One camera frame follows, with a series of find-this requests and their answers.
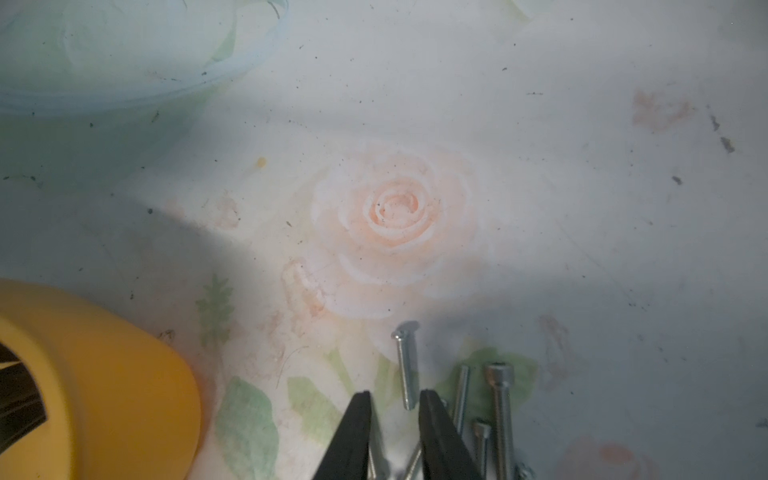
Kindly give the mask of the small silver screw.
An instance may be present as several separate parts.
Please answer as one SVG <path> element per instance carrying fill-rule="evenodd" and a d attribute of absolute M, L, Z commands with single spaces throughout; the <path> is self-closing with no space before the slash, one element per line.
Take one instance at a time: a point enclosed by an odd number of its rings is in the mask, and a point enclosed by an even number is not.
<path fill-rule="evenodd" d="M 519 462 L 515 466 L 515 474 L 517 480 L 535 480 L 535 472 L 525 463 Z"/>

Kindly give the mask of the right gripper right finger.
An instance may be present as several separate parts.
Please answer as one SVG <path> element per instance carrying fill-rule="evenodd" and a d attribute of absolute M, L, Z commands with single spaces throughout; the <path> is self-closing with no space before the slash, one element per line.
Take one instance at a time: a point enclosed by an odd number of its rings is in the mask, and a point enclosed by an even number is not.
<path fill-rule="evenodd" d="M 481 480 L 475 462 L 438 394 L 434 390 L 422 390 L 419 405 L 423 478 Z"/>

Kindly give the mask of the silver screw round head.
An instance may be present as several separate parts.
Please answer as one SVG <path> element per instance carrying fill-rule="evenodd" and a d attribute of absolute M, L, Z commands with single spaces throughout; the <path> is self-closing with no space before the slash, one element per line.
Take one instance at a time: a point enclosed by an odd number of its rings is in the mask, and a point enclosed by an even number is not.
<path fill-rule="evenodd" d="M 414 410 L 418 403 L 419 379 L 415 340 L 418 328 L 419 323 L 417 321 L 406 321 L 398 325 L 391 333 L 397 350 L 402 402 L 407 411 Z"/>

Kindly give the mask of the yellow plastic storage tray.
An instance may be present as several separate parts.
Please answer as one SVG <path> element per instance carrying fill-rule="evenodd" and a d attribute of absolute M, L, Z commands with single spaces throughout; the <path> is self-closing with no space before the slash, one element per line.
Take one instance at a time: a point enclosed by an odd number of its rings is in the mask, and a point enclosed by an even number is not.
<path fill-rule="evenodd" d="M 63 290 L 1 283 L 1 475 L 183 479 L 194 375 L 158 338 Z"/>

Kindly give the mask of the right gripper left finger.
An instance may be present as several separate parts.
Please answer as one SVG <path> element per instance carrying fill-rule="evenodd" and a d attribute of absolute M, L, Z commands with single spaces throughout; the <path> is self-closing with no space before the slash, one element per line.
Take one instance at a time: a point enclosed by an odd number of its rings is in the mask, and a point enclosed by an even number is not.
<path fill-rule="evenodd" d="M 366 480 L 372 425 L 369 391 L 355 393 L 313 476 L 313 480 Z"/>

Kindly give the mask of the long silver socket screw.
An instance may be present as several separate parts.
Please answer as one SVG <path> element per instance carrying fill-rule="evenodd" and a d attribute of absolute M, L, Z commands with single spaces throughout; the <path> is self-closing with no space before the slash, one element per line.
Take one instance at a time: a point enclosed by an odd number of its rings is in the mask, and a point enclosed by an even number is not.
<path fill-rule="evenodd" d="M 514 368 L 503 362 L 492 362 L 484 367 L 484 376 L 493 392 L 496 432 L 497 478 L 516 479 L 513 424 L 510 390 L 514 385 Z"/>

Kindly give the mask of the silver screw diagonal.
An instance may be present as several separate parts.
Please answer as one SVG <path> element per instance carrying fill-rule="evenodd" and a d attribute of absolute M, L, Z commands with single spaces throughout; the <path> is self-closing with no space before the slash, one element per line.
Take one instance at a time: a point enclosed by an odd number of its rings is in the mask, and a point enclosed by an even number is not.
<path fill-rule="evenodd" d="M 467 406 L 467 397 L 469 390 L 469 381 L 471 368 L 462 364 L 458 368 L 458 381 L 456 393 L 454 396 L 452 420 L 460 437 L 463 436 L 465 411 Z M 403 479 L 417 479 L 423 467 L 423 449 L 420 444 L 416 446 L 410 458 L 409 464 L 405 470 Z"/>

